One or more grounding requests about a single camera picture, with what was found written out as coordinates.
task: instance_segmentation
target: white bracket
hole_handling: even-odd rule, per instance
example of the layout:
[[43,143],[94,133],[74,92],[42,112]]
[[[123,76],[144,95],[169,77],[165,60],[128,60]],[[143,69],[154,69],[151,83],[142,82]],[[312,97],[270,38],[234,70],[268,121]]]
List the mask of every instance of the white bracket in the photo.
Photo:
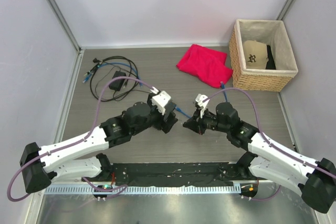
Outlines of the white bracket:
[[[316,160],[313,158],[305,157],[301,155],[300,153],[296,153],[292,151],[291,149],[284,147],[283,145],[275,142],[268,136],[266,136],[267,139],[271,142],[272,145],[277,146],[278,148],[282,149],[286,153],[291,154],[292,156],[295,156],[305,162],[309,162],[310,164],[315,164]],[[312,174],[314,171],[314,168],[311,168],[305,164],[302,164],[301,162],[298,162],[287,155],[277,151],[274,147],[269,145],[264,138],[261,136],[260,133],[256,133],[252,137],[252,142],[248,144],[248,150],[254,154],[257,154],[258,156],[263,157],[266,159],[268,164],[273,163],[272,166],[275,164],[279,167],[281,167],[281,172],[284,174],[286,179],[292,179],[297,178],[300,183],[305,184],[308,180],[308,177],[306,176],[307,173]]]
[[[55,150],[59,147],[63,147],[68,144],[77,142],[83,139],[86,135],[87,133],[76,136],[74,138],[71,138],[69,140],[66,140],[66,141],[63,141],[57,144],[42,146],[38,154],[41,155],[46,152],[50,153],[50,151]],[[106,142],[105,138],[106,138],[106,134],[104,130],[99,127],[96,127],[94,128],[91,136],[84,142],[79,143],[75,146],[66,148],[62,151],[51,153],[47,156],[42,157],[41,162],[45,163],[45,166],[43,167],[43,169],[46,171],[46,173],[50,173],[54,170],[57,170],[58,167],[60,167],[63,163],[67,161],[71,161],[73,159],[90,154],[92,152],[106,150],[109,148],[109,142]]]
[[57,176],[51,181],[81,179],[81,177],[93,178],[101,173],[101,164],[96,157],[78,159],[59,165],[54,172]]
[[204,112],[205,112],[206,107],[209,103],[209,100],[207,100],[206,102],[203,102],[207,98],[208,97],[204,94],[198,94],[196,99],[195,99],[197,105],[201,108],[201,118],[203,118]]
[[170,102],[171,96],[166,91],[161,91],[159,94],[152,97],[152,104],[156,105],[158,111],[164,115],[166,112],[165,106]]
[[293,174],[288,174],[282,166],[274,164],[273,162],[260,156],[251,161],[249,170],[254,176],[271,180],[292,190],[299,196],[302,194],[300,188],[298,187],[299,183],[305,184],[307,181],[306,177],[300,176],[297,178]]

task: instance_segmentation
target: white clip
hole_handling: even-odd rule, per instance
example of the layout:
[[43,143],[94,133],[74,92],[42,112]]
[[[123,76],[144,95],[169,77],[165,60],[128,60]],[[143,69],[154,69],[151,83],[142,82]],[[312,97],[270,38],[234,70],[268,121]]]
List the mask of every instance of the white clip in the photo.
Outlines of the white clip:
[[171,96],[166,91],[161,91],[159,94],[152,97],[152,104],[156,105],[158,111],[164,115],[166,112],[165,106],[170,102]]
[[195,99],[197,105],[201,108],[201,118],[203,118],[204,112],[205,112],[206,107],[209,103],[209,100],[207,100],[206,102],[203,102],[207,98],[208,97],[204,94],[198,94],[196,99]]
[[156,87],[153,87],[153,89],[151,89],[152,93],[154,94],[158,94],[159,90]]

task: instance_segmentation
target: red cloth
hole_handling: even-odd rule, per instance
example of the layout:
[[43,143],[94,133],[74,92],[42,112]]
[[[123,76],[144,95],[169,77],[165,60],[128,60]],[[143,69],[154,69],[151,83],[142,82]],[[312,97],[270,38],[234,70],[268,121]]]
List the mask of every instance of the red cloth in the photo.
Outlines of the red cloth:
[[224,52],[192,45],[176,66],[180,71],[197,76],[211,87],[220,88],[220,82],[227,83],[233,73],[232,69],[224,65],[226,56]]

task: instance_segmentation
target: beige baseball cap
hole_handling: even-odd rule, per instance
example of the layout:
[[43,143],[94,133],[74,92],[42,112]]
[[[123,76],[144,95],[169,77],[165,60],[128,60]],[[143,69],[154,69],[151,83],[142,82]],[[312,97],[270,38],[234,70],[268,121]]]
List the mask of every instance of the beige baseball cap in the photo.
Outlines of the beige baseball cap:
[[247,40],[243,43],[246,68],[266,69],[268,62],[267,45],[255,40]]

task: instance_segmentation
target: blue cable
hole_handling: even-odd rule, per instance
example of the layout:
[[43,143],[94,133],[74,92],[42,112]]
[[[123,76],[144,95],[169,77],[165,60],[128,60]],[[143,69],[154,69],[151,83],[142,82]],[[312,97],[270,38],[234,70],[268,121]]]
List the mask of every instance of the blue cable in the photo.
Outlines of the blue cable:
[[185,115],[187,118],[191,118],[191,116],[189,116],[188,114],[184,113],[179,107],[175,107],[176,111],[179,111],[181,114]]
[[[138,79],[141,80],[141,78],[140,78],[138,72],[137,72],[131,65],[128,65],[128,64],[126,64],[126,63],[122,63],[122,62],[112,62],[112,63],[106,62],[106,63],[100,65],[98,68],[104,67],[104,66],[106,66],[106,65],[123,65],[123,66],[129,67],[130,69],[132,69],[132,70],[135,72],[135,74],[138,76]],[[92,76],[92,74],[89,73],[89,74],[85,77],[83,83],[87,82],[87,81],[90,79],[91,76]]]
[[[221,81],[221,85],[220,85],[221,89],[225,89],[224,83]],[[223,92],[224,97],[225,97],[225,101],[228,102],[227,96],[226,96],[226,92]]]
[[[109,63],[109,62],[106,62],[106,63],[100,65],[98,68],[104,67],[104,66],[106,66],[106,65],[123,65],[123,66],[129,67],[130,69],[132,69],[132,70],[135,72],[135,74],[138,76],[138,79],[141,80],[141,79],[140,79],[140,76],[138,75],[138,72],[137,72],[132,66],[130,66],[130,65],[126,64],[126,63],[122,63],[122,62],[112,62],[112,63]],[[83,83],[87,82],[87,81],[90,79],[91,76],[92,76],[92,74],[89,73],[89,74],[85,77]],[[185,112],[183,112],[179,107],[175,107],[175,110],[176,110],[176,111],[179,111],[181,114],[183,114],[183,115],[186,116],[187,118],[191,118],[191,116],[189,116],[188,114],[186,114]]]

